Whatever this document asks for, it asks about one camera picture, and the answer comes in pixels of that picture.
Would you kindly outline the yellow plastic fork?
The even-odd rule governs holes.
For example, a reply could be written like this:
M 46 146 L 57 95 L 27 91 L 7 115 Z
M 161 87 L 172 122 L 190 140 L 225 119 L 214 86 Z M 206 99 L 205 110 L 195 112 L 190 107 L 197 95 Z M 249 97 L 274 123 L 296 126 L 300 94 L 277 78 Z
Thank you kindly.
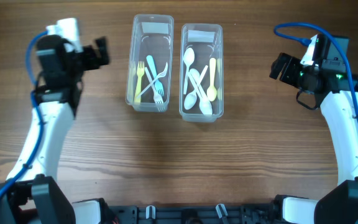
M 145 65 L 144 61 L 139 61 L 137 66 L 137 83 L 135 88 L 135 95 L 134 95 L 134 103 L 140 103 L 141 97 L 139 96 L 140 92 L 142 91 L 142 77 L 145 73 Z

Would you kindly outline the thin white fork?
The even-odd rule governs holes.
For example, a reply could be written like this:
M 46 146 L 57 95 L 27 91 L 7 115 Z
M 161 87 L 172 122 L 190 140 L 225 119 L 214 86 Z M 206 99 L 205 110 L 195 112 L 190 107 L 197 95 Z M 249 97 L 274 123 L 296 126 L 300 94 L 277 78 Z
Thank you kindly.
M 162 104 L 163 103 L 163 98 L 162 98 L 161 94 L 157 92 L 157 90 L 155 89 L 154 85 L 152 84 L 153 80 L 152 80 L 152 77 L 151 77 L 151 74 L 150 74 L 148 68 L 145 68 L 145 73 L 147 75 L 147 78 L 148 78 L 148 80 L 150 82 L 150 86 L 152 87 L 152 90 L 153 90 L 153 93 L 154 93 L 154 102 L 156 104 Z
M 165 69 L 164 69 L 164 71 L 161 72 L 161 73 L 159 73 L 159 74 L 157 75 L 157 78 L 158 78 L 158 79 L 159 79 L 159 78 L 163 78 L 163 77 L 166 75 L 166 73 L 167 73 L 167 68 L 168 68 L 168 64 L 166 63 L 166 64 L 165 64 Z M 139 96 L 141 97 L 142 94 L 145 93 L 150 87 L 151 87 L 151 86 L 150 86 L 150 82 L 149 82 L 149 84 L 140 92 Z

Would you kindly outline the thick white plastic fork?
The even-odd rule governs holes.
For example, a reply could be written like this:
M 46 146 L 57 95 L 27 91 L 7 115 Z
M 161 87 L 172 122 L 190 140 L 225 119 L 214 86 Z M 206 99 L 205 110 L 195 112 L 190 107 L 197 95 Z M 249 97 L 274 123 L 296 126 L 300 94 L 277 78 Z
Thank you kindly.
M 153 77 L 155 79 L 154 87 L 157 90 L 157 92 L 160 93 L 163 96 L 164 95 L 163 85 L 157 78 L 157 70 L 156 70 L 154 58 L 153 58 L 153 56 L 148 55 L 148 56 L 146 56 L 146 60 L 147 60 L 147 63 L 149 65 L 149 68 L 150 68 L 150 70 L 152 72 L 152 75 L 153 75 Z

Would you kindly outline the yellow plastic spoon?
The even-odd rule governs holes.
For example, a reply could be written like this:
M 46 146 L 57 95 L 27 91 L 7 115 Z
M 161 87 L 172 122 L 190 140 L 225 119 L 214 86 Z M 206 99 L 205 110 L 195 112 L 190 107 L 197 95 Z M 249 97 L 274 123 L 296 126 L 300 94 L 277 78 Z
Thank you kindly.
M 210 58 L 209 60 L 209 87 L 207 89 L 207 97 L 209 101 L 214 101 L 217 96 L 217 89 L 214 86 L 215 74 L 216 74 L 217 60 Z

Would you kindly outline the white spoon slender handle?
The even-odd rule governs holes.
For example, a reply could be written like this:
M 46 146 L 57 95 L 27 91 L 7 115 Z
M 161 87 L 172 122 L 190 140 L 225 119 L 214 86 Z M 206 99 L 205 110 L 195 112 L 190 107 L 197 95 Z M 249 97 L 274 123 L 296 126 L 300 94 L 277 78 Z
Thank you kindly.
M 191 47 L 187 48 L 183 56 L 184 56 L 183 61 L 186 65 L 184 87 L 183 87 L 183 94 L 185 95 L 188 89 L 188 73 L 190 71 L 190 66 L 195 60 L 194 50 Z

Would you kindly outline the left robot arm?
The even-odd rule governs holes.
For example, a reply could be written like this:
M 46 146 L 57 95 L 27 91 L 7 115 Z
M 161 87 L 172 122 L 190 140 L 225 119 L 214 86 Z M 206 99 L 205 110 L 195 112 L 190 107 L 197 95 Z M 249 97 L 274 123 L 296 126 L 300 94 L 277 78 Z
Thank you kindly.
M 117 223 L 103 198 L 71 203 L 56 182 L 63 143 L 76 118 L 83 75 L 109 63 L 107 40 L 76 46 L 57 34 L 39 34 L 42 70 L 30 93 L 32 121 L 22 152 L 0 184 L 0 223 Z

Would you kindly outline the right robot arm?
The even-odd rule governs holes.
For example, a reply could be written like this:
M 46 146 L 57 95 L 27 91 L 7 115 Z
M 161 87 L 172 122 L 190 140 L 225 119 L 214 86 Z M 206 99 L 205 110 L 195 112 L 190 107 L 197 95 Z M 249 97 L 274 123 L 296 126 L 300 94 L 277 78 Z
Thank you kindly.
M 280 53 L 270 77 L 315 96 L 337 161 L 337 187 L 319 200 L 279 195 L 275 219 L 288 223 L 358 223 L 358 75 L 348 77 L 337 60 L 325 67 L 322 60 L 309 64 Z

